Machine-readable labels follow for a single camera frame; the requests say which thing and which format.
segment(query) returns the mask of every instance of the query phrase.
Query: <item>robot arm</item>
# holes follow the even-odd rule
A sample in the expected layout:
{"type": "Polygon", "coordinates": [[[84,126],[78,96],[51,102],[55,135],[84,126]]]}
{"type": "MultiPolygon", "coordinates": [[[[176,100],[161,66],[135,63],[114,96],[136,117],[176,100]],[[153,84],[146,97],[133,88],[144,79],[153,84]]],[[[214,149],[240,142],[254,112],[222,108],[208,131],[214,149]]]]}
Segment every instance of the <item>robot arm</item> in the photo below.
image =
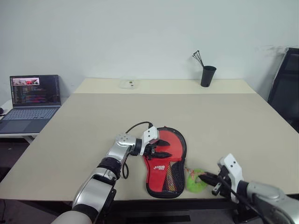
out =
{"type": "Polygon", "coordinates": [[[231,199],[250,207],[269,224],[299,224],[299,201],[292,199],[284,192],[271,185],[257,182],[245,182],[242,168],[232,154],[219,160],[220,173],[206,173],[199,178],[215,186],[214,195],[231,199]]]}
{"type": "Polygon", "coordinates": [[[119,134],[106,157],[81,185],[73,201],[72,210],[63,213],[52,224],[92,224],[108,212],[120,178],[121,168],[129,155],[143,155],[148,144],[159,139],[156,127],[146,130],[140,139],[119,134]]]}

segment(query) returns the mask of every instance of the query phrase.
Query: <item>laptop touchpad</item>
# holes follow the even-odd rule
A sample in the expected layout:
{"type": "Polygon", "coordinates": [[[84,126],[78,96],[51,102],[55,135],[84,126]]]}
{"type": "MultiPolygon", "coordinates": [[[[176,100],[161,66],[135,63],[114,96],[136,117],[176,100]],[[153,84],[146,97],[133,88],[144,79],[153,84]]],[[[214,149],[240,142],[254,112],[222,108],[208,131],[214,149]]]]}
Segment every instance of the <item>laptop touchpad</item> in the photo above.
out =
{"type": "Polygon", "coordinates": [[[31,120],[13,120],[9,121],[3,128],[2,132],[22,132],[31,123],[31,120]]]}

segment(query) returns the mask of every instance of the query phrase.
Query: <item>table tennis paddle cover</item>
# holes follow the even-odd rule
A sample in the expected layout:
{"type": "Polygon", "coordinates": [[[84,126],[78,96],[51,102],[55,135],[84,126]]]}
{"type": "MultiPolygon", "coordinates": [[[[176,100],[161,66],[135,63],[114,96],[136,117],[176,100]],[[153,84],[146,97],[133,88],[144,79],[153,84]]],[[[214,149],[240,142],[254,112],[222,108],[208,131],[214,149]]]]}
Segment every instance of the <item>table tennis paddle cover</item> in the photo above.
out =
{"type": "Polygon", "coordinates": [[[155,152],[167,152],[168,158],[150,158],[144,156],[147,167],[146,188],[156,198],[175,198],[184,190],[184,163],[187,152],[183,135],[169,127],[158,128],[159,139],[167,141],[169,146],[157,146],[155,152]]]}

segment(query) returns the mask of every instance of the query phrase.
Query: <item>white wall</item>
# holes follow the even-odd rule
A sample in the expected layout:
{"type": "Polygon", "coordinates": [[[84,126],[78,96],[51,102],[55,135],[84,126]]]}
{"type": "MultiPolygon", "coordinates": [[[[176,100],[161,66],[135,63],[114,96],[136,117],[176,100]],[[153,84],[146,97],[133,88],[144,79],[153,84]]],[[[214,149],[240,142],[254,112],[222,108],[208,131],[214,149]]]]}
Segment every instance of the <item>white wall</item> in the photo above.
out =
{"type": "Polygon", "coordinates": [[[298,0],[0,0],[0,105],[9,76],[193,79],[191,54],[263,97],[284,48],[299,45],[298,0]]]}

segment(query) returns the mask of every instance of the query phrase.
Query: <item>white table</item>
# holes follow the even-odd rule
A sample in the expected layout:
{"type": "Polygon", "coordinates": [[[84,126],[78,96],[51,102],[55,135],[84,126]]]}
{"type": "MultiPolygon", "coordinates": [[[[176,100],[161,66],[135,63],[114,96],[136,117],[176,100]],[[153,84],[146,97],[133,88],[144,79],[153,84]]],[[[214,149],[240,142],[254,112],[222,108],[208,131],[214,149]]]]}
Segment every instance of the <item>white table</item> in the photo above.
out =
{"type": "MultiPolygon", "coordinates": [[[[61,98],[62,104],[66,101],[67,98],[61,98]]],[[[12,108],[13,108],[13,102],[12,100],[6,101],[2,106],[0,106],[4,112],[3,114],[7,114],[12,108]]],[[[0,138],[15,138],[15,137],[22,137],[24,138],[29,144],[32,143],[32,141],[36,138],[36,136],[39,133],[9,133],[9,134],[0,134],[0,138]]]]}
{"type": "MultiPolygon", "coordinates": [[[[219,158],[232,153],[246,181],[299,192],[299,135],[244,81],[213,80],[204,88],[192,80],[141,80],[135,90],[119,89],[118,82],[86,79],[0,183],[0,198],[72,200],[115,136],[144,120],[184,135],[190,168],[216,173],[219,158]]],[[[117,181],[115,200],[153,199],[142,158],[129,157],[128,166],[129,178],[117,181]]],[[[199,194],[185,190],[179,198],[214,196],[207,188],[199,194]]]]}

